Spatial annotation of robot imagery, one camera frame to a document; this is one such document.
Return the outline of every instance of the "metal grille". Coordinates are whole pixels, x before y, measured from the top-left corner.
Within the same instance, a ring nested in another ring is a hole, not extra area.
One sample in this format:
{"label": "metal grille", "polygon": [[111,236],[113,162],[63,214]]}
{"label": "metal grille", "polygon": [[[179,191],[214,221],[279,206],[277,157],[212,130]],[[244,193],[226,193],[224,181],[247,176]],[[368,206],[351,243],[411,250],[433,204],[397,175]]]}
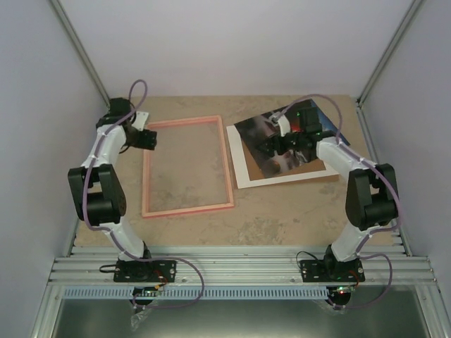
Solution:
{"label": "metal grille", "polygon": [[[131,299],[134,287],[66,287],[65,299]],[[146,292],[138,299],[190,300],[199,287],[166,287],[160,295]],[[206,287],[204,300],[327,299],[326,287]]]}

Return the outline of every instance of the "wooden table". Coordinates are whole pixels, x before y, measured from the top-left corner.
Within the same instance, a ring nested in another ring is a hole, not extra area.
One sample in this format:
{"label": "wooden table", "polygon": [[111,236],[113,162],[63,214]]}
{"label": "wooden table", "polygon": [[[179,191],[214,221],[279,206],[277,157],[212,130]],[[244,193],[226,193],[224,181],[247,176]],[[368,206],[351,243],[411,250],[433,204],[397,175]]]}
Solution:
{"label": "wooden table", "polygon": [[[141,111],[149,121],[222,115],[225,126],[289,104],[298,96],[190,96],[149,97]],[[351,147],[368,156],[357,120],[354,102],[348,96],[331,96],[344,118],[343,134]],[[315,99],[321,110],[338,125],[335,109]],[[116,172],[127,196],[130,224],[148,245],[327,245],[347,222],[346,185],[343,180],[327,183],[294,183],[234,189],[235,207],[226,211],[143,219],[143,150],[130,148],[119,156]],[[228,149],[230,169],[233,165]],[[391,245],[390,233],[376,235],[372,244]],[[80,224],[75,244],[108,246],[106,236],[90,232]]]}

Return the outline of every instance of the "pink wooden frame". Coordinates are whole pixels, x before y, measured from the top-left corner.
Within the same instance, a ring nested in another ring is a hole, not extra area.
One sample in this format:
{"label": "pink wooden frame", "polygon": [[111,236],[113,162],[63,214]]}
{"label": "pink wooden frame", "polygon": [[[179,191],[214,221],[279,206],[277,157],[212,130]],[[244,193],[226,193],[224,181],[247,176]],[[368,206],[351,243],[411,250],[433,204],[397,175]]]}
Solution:
{"label": "pink wooden frame", "polygon": [[205,211],[215,211],[233,208],[233,188],[230,178],[230,171],[227,161],[226,140],[224,138],[223,121],[221,116],[206,116],[200,118],[183,118],[179,120],[169,120],[150,123],[146,126],[147,129],[157,130],[159,128],[176,127],[180,125],[195,125],[201,123],[216,123],[218,125],[219,144],[221,146],[221,157],[223,160],[224,178],[225,178],[225,191],[227,194],[227,203],[212,204],[210,206],[195,206],[192,208],[180,208],[164,211],[151,211],[150,210],[150,163],[152,158],[152,151],[144,150],[144,161],[142,170],[142,217],[152,218],[161,216],[182,215],[187,213],[201,213]]}

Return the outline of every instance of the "white wall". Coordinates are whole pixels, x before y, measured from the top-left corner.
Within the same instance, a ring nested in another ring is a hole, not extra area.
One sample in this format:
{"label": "white wall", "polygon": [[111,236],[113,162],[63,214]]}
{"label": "white wall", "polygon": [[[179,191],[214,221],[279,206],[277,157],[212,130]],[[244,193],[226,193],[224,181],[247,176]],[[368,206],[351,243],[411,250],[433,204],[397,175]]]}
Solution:
{"label": "white wall", "polygon": [[360,95],[412,0],[63,0],[111,96]]}
{"label": "white wall", "polygon": [[105,108],[47,1],[2,5],[0,335],[22,338],[75,224],[68,169]]}
{"label": "white wall", "polygon": [[429,255],[451,313],[451,1],[428,0],[364,105],[395,166],[414,253]]}

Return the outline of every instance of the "photo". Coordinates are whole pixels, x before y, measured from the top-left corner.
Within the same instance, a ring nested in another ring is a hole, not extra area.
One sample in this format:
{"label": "photo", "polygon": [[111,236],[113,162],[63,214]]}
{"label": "photo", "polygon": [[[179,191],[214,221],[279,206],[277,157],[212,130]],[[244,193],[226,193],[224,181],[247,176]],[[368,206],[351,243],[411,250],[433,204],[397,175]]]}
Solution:
{"label": "photo", "polygon": [[[279,126],[277,123],[273,123],[271,121],[271,116],[279,111],[282,111],[285,107],[286,106],[235,123],[235,127],[240,133],[241,139],[245,143],[265,178],[275,177],[307,163],[306,158],[300,151],[289,150],[282,155],[278,155],[274,152],[273,156],[269,156],[268,154],[265,154],[257,149],[258,145],[265,142],[269,137],[279,133]],[[285,114],[285,117],[290,121],[292,132],[300,131],[299,117],[297,115],[298,110],[311,107],[317,107],[317,105],[313,102],[313,100],[306,100],[295,104]],[[324,115],[321,109],[318,109],[318,112],[319,121],[323,126],[323,130],[332,130],[336,132],[337,127],[334,126],[326,115]],[[348,146],[350,145],[343,135],[341,135],[341,139]]]}

